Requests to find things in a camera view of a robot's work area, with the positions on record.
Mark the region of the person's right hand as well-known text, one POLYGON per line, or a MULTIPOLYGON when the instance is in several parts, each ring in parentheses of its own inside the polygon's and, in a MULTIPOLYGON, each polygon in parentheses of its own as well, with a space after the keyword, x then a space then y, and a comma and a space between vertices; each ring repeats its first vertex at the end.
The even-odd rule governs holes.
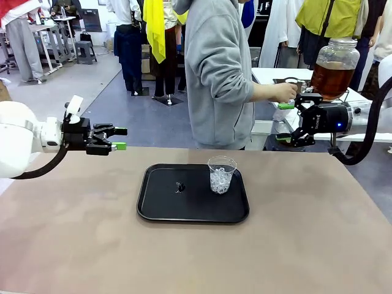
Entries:
POLYGON ((291 83, 279 83, 274 85, 275 95, 274 99, 278 103, 288 103, 290 100, 295 99, 297 94, 297 85, 291 83))

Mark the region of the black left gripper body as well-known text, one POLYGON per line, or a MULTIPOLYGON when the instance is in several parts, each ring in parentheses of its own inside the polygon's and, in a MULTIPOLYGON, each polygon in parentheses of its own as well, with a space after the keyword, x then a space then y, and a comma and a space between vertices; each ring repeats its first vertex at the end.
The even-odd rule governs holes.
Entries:
POLYGON ((80 118, 80 121, 75 124, 64 122, 62 125, 63 143, 68 150, 85 150, 90 131, 89 118, 80 118))

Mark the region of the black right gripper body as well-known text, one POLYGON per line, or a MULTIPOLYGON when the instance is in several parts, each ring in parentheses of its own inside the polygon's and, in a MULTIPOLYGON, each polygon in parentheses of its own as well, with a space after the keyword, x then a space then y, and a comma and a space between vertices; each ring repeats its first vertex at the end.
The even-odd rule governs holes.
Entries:
POLYGON ((344 104, 313 105, 302 112, 301 128, 309 135, 343 133, 349 128, 349 112, 344 104))

